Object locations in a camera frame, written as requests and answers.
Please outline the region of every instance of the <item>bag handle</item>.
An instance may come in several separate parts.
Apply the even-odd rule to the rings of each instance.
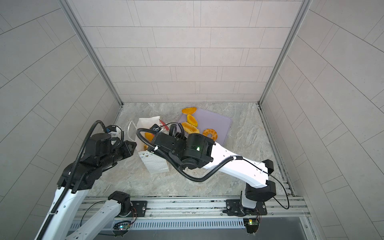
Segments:
[[[135,130],[137,129],[135,123],[134,123],[133,121],[131,121],[131,122],[129,123],[129,125],[128,125],[128,129],[127,129],[127,137],[128,137],[128,139],[129,139],[131,142],[135,142],[135,140],[133,140],[133,139],[129,136],[129,127],[131,126],[131,123],[133,124],[133,126],[135,126]]]

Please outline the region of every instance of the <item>gray tile wall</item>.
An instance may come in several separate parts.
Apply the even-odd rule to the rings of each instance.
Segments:
[[[262,106],[323,239],[384,237],[383,31],[383,1],[313,0]]]
[[[68,1],[125,102],[258,101],[301,5]]]
[[[56,0],[0,1],[0,235],[34,239],[95,120],[119,109]]]

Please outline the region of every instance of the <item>marble floor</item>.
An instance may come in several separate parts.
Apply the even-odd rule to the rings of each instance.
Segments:
[[[203,108],[232,118],[224,147],[228,150],[255,161],[270,159],[275,163],[273,176],[281,180],[271,145],[255,103],[125,103],[116,122],[125,135],[131,120],[160,116],[164,122],[177,121],[181,110],[188,105]],[[170,164],[169,172],[150,175],[137,152],[98,179],[89,195],[106,195],[114,191],[123,191],[131,196],[234,196],[240,195],[245,182],[216,172],[205,182],[192,182],[180,175]],[[202,177],[207,169],[186,170],[189,175]],[[277,195],[284,190],[276,182]]]

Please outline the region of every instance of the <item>white paper bag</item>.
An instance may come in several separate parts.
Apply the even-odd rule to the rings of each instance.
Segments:
[[[152,117],[152,118],[139,118],[139,121],[137,122],[137,125],[131,121],[128,125],[127,133],[129,132],[129,128],[131,126],[131,123],[135,126],[135,130],[138,128],[151,128],[154,124],[160,125],[160,117]],[[143,161],[144,165],[147,167],[147,170],[150,174],[156,174],[161,172],[169,172],[167,161],[159,157],[151,152],[148,152],[147,150],[144,150],[144,143],[136,136],[135,142],[137,143],[136,150],[139,154],[139,157]]]

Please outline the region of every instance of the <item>donut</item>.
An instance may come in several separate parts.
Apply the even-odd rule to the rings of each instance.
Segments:
[[[209,134],[212,135],[212,137],[209,137],[209,138],[212,138],[214,141],[216,141],[216,139],[217,139],[217,132],[215,130],[213,130],[213,129],[210,129],[210,128],[208,128],[208,129],[203,131],[203,135],[204,136],[208,137]]]

